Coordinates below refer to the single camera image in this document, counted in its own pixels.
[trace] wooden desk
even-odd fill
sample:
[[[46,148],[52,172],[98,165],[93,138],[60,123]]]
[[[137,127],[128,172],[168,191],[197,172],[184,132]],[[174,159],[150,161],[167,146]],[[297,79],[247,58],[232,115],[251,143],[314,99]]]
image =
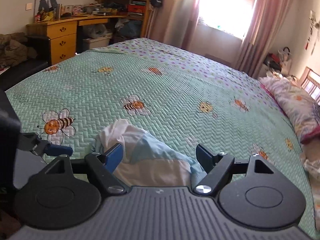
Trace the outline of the wooden desk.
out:
[[[40,22],[27,25],[28,35],[47,36],[51,45],[51,64],[57,64],[71,58],[76,53],[77,27],[107,23],[109,18],[126,18],[127,16],[88,16],[68,17],[60,21]]]

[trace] black sofa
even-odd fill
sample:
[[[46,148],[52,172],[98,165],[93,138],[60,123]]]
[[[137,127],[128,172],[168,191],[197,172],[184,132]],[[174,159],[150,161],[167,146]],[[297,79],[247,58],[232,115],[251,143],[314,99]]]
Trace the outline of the black sofa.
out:
[[[44,36],[27,36],[27,38],[28,42],[24,45],[33,47],[38,53],[37,58],[28,59],[1,74],[0,90],[6,91],[20,81],[51,65],[50,39]]]

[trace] headboard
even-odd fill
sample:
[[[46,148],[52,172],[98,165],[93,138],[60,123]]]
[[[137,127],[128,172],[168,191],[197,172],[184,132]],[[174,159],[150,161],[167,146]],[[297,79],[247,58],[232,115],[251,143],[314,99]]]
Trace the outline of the headboard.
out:
[[[306,67],[298,84],[307,91],[318,104],[320,103],[320,75],[315,73],[311,68]]]

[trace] floral pillow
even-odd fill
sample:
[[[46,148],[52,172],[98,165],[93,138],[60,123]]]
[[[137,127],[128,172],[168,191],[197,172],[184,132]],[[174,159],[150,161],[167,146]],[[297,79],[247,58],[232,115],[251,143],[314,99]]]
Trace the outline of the floral pillow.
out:
[[[320,136],[320,106],[305,90],[284,78],[259,80],[284,110],[301,143]]]

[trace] light switch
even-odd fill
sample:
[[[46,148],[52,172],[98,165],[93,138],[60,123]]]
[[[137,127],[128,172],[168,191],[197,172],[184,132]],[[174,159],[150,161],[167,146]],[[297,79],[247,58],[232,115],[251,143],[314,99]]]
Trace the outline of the light switch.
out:
[[[32,3],[27,3],[26,4],[26,11],[31,10],[32,9]]]

